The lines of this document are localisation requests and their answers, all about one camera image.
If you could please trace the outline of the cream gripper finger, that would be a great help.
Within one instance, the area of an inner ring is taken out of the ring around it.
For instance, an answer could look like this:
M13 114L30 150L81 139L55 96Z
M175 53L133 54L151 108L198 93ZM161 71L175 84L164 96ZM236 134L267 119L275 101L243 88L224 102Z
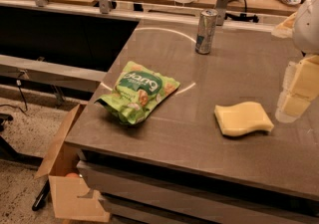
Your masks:
M275 117L284 123L295 122L308 109L310 103L283 91L279 95Z
M306 55L298 63L290 62L285 71L283 89L307 101L319 96L319 56Z

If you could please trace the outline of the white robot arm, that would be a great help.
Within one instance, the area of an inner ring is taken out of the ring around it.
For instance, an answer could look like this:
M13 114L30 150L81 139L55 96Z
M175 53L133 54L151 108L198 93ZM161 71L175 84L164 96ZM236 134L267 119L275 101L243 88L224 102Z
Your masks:
M319 96L319 0L306 0L294 17L292 40L305 54L286 68L275 117L294 122Z

